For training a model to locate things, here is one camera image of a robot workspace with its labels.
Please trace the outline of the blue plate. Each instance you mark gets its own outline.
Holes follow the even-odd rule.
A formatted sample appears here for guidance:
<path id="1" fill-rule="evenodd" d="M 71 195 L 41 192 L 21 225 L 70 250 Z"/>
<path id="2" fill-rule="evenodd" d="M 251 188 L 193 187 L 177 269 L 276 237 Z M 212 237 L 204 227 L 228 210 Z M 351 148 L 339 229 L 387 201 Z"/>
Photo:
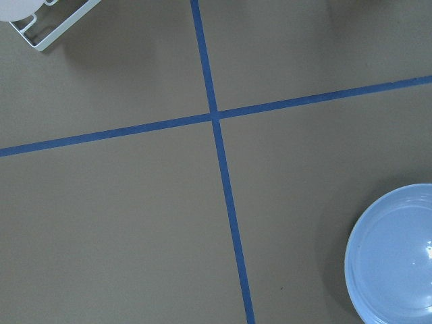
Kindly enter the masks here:
<path id="1" fill-rule="evenodd" d="M 431 185 L 397 188 L 355 223 L 344 275 L 363 323 L 431 322 Z"/>

